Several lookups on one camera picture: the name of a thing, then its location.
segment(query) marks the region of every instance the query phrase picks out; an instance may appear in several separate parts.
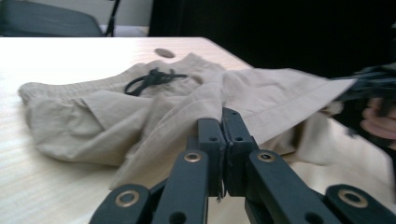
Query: table surface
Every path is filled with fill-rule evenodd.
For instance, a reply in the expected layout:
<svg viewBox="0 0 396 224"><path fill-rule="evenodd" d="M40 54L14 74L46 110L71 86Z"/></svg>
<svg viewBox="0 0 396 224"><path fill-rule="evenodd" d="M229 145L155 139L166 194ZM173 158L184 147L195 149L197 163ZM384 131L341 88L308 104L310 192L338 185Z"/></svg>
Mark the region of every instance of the table surface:
<svg viewBox="0 0 396 224"><path fill-rule="evenodd" d="M155 49L170 49L176 57L161 57ZM136 63L172 63L191 52L227 69L251 68L200 37L0 38L0 50L0 223L87 223L109 193L117 169L56 161L36 151L17 94L23 83L68 84L113 77ZM291 167L321 193L330 185L353 185L395 212L390 159L365 140L345 135L345 128L334 120L330 123L337 141L334 164L295 162ZM241 202L211 200L208 223L248 223ZM232 205L223 208L223 204Z"/></svg>

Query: hand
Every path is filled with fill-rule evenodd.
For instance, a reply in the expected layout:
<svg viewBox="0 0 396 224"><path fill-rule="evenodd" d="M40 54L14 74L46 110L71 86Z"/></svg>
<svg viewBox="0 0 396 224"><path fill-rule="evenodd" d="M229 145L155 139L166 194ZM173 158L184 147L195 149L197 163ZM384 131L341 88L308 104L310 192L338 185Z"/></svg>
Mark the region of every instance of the hand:
<svg viewBox="0 0 396 224"><path fill-rule="evenodd" d="M396 140L396 106L393 106L386 117L380 118L377 113L382 99L374 98L368 103L368 107L363 110L364 120L361 127L368 133L387 139ZM396 150L396 141L389 146Z"/></svg>

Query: fabric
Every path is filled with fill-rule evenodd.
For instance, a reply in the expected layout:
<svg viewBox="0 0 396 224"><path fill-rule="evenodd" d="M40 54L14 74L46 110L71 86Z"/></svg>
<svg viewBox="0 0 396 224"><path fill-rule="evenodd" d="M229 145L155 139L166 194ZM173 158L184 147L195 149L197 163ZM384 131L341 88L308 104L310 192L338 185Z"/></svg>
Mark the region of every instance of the fabric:
<svg viewBox="0 0 396 224"><path fill-rule="evenodd" d="M188 77L147 87L139 97L123 93L131 80L156 67ZM19 93L40 152L62 161L120 166L111 188L126 183L150 188L169 175L187 136L196 134L197 120L220 120L223 107L241 114L261 148L288 161L332 162L327 116L337 112L332 100L354 81L291 69L227 71L190 54L90 82L26 83Z"/></svg>

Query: black chair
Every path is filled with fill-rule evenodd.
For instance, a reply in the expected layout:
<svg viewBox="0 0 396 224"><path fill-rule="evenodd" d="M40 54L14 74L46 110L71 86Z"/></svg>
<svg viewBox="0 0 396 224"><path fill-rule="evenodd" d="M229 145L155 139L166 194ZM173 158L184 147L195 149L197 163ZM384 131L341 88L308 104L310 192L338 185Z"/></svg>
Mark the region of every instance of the black chair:
<svg viewBox="0 0 396 224"><path fill-rule="evenodd" d="M88 14L33 2L0 2L0 35L15 37L104 37L114 36L116 0L103 33L97 20Z"/></svg>

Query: drawstring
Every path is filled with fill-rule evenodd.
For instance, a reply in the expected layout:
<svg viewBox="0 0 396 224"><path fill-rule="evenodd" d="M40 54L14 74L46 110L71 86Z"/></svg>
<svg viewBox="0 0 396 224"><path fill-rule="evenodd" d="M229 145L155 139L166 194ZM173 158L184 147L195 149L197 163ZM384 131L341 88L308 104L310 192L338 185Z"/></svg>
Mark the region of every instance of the drawstring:
<svg viewBox="0 0 396 224"><path fill-rule="evenodd" d="M132 95L132 96L139 96L142 90L149 86L153 85L161 85L164 83L171 82L175 77L187 77L187 75L179 75L175 74L175 71L173 69L170 69L171 74L166 74L163 72L158 71L158 67L154 68L149 71L148 75L143 76L143 77L138 77L128 83L128 85L125 86L124 92L125 94ZM134 91L128 91L132 85L134 85L136 82L143 81L142 85L140 85L138 88L136 88Z"/></svg>

